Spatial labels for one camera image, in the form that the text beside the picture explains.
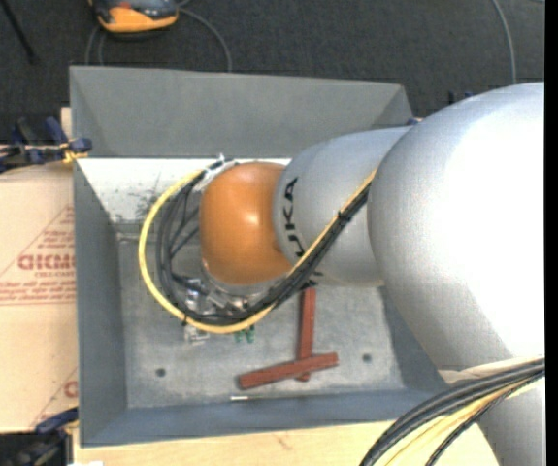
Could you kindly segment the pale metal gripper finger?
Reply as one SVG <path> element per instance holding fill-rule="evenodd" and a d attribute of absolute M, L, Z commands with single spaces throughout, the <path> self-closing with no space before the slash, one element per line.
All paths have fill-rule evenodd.
<path fill-rule="evenodd" d="M 186 343 L 206 343 L 211 334 L 190 324 L 183 327 L 183 339 Z"/>

